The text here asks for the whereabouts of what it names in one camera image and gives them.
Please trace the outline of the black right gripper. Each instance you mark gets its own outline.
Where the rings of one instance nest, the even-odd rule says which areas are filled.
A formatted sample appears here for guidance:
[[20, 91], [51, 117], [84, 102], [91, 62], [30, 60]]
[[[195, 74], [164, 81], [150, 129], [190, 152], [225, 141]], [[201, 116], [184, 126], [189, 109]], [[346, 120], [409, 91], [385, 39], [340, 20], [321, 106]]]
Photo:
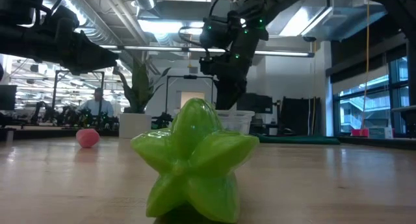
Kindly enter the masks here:
[[205, 55], [200, 70], [217, 76], [216, 109], [229, 110], [246, 92], [246, 75], [259, 41], [268, 40], [264, 22], [245, 25], [206, 22], [200, 35]]

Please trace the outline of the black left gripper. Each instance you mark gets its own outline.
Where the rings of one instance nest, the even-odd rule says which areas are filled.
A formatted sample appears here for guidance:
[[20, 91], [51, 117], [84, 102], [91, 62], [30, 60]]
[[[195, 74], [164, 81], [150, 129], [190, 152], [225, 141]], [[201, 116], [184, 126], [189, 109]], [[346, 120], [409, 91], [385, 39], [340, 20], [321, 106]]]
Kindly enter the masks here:
[[91, 42], [84, 32], [75, 32], [79, 20], [69, 8], [59, 6], [45, 19], [45, 26], [52, 39], [46, 49], [46, 61], [66, 64], [74, 75], [117, 65], [116, 53]]

